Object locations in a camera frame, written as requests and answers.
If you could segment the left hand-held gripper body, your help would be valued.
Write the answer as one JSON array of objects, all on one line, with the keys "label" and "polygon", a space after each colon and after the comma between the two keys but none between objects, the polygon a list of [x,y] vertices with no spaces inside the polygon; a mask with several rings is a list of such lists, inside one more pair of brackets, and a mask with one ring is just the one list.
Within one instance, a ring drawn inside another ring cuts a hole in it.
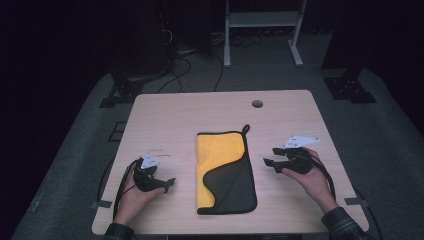
[{"label": "left hand-held gripper body", "polygon": [[133,178],[137,188],[142,192],[149,192],[158,188],[164,188],[166,181],[156,179],[154,174],[158,169],[160,161],[147,154],[136,161]]}]

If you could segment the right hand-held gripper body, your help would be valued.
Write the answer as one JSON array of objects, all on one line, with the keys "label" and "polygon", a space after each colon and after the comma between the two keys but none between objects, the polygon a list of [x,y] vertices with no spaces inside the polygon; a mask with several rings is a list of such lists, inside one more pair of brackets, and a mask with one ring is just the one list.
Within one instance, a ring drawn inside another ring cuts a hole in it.
[{"label": "right hand-held gripper body", "polygon": [[312,169],[313,160],[307,145],[319,142],[318,137],[292,135],[283,145],[285,156],[289,159],[289,168],[300,174],[306,174]]}]

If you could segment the black and yellow towel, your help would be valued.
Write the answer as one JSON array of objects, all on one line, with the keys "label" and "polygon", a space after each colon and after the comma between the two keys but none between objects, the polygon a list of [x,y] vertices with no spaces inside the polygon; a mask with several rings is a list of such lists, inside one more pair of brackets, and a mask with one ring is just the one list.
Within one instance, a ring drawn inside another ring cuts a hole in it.
[{"label": "black and yellow towel", "polygon": [[257,195],[247,133],[241,131],[197,134],[197,213],[227,215],[252,212]]}]

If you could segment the person's left hand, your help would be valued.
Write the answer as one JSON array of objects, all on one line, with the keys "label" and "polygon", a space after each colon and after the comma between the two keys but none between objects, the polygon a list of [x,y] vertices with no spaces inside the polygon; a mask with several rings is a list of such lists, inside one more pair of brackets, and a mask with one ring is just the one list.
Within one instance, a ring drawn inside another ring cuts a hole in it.
[{"label": "person's left hand", "polygon": [[164,188],[148,192],[140,191],[135,186],[133,171],[134,168],[131,168],[125,182],[124,194],[119,201],[117,213],[113,218],[114,223],[126,226],[130,226],[131,222],[143,211],[147,204],[165,191]]}]

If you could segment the person's right hand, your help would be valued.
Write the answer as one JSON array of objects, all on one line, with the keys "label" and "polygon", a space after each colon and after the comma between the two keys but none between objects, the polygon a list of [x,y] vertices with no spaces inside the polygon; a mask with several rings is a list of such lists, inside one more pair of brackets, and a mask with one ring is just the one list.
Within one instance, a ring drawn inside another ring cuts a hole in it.
[{"label": "person's right hand", "polygon": [[317,203],[323,214],[338,207],[331,194],[327,178],[316,166],[304,175],[287,168],[283,168],[282,173],[298,182],[306,194]]}]

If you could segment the black stand with flat base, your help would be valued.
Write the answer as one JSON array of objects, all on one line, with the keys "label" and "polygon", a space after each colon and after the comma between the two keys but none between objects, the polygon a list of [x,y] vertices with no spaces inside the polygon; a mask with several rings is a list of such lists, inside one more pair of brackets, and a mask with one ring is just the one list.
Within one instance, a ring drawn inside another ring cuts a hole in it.
[{"label": "black stand with flat base", "polygon": [[358,80],[362,69],[362,66],[351,66],[341,76],[324,78],[334,100],[349,100],[353,104],[376,102],[373,95],[366,91]]}]

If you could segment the black stand with angled feet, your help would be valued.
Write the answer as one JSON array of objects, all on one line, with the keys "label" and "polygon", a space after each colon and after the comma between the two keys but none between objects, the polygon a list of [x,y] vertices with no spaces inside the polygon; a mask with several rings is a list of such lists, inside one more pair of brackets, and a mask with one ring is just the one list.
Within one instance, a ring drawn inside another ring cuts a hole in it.
[{"label": "black stand with angled feet", "polygon": [[113,86],[107,97],[101,103],[100,108],[113,108],[117,104],[133,103],[142,93],[145,84],[158,80],[167,75],[167,71],[146,73],[134,67],[112,65],[110,75]]}]

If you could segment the white metal desk frame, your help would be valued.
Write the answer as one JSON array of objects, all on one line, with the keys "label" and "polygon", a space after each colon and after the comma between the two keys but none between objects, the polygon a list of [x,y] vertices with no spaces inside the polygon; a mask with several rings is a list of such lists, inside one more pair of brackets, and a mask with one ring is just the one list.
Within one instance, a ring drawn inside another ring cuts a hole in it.
[{"label": "white metal desk frame", "polygon": [[297,48],[307,0],[302,0],[298,11],[282,12],[247,12],[232,13],[230,1],[225,3],[225,26],[224,26],[224,48],[223,66],[231,66],[230,30],[233,28],[266,28],[266,27],[293,27],[294,33],[288,40],[294,63],[297,67],[303,66],[300,53]]}]

